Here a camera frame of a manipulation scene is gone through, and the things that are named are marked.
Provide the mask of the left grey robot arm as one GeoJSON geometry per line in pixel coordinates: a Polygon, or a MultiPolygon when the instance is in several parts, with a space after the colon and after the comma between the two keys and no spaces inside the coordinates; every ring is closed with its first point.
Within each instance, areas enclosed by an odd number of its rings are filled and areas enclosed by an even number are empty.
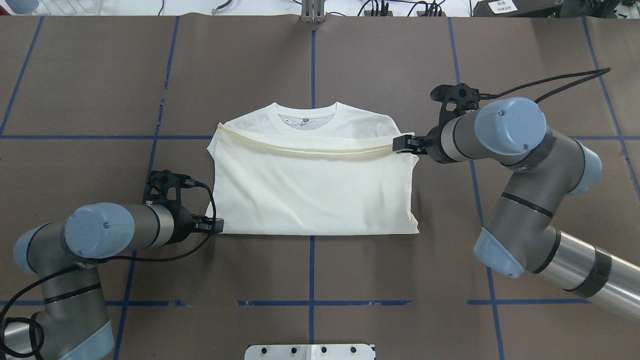
{"type": "Polygon", "coordinates": [[[1,311],[1,358],[102,360],[115,337],[98,266],[223,228],[223,219],[181,205],[103,202],[27,231],[14,246],[14,262],[38,280],[1,311]]]}

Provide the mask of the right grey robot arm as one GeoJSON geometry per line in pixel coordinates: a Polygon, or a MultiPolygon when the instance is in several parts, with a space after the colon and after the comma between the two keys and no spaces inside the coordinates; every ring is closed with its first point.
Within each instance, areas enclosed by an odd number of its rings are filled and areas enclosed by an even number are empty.
{"type": "Polygon", "coordinates": [[[473,111],[444,111],[426,136],[393,139],[395,153],[452,164],[491,159],[512,171],[474,245],[474,256],[512,279],[536,274],[579,299],[639,321],[639,267],[555,228],[567,196],[585,193],[602,173],[599,156],[550,128],[539,105],[515,96],[473,111]]]}

